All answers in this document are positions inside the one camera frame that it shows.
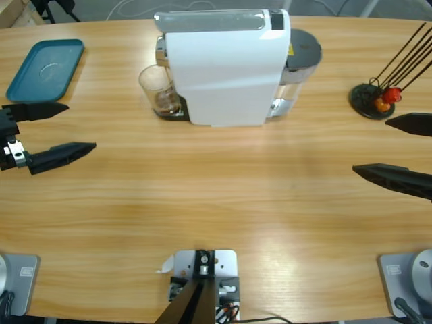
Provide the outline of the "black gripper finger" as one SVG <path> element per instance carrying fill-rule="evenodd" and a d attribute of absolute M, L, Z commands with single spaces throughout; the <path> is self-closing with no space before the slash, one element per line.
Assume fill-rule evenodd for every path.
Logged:
<path fill-rule="evenodd" d="M 430 174 L 383 163 L 353 165 L 352 171 L 387 190 L 431 200 Z"/>
<path fill-rule="evenodd" d="M 409 134 L 431 137 L 431 122 L 430 113 L 407 113 L 388 119 L 385 124 Z"/>

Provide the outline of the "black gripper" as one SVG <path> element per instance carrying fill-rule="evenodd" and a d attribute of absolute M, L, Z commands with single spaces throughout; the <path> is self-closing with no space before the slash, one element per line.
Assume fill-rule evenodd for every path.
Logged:
<path fill-rule="evenodd" d="M 28 167 L 31 175 L 69 165 L 97 147 L 95 142 L 71 142 L 30 154 L 16 138 L 18 122 L 48 119 L 67 111 L 57 102 L 18 103 L 3 105 L 1 110 L 1 171 Z"/>

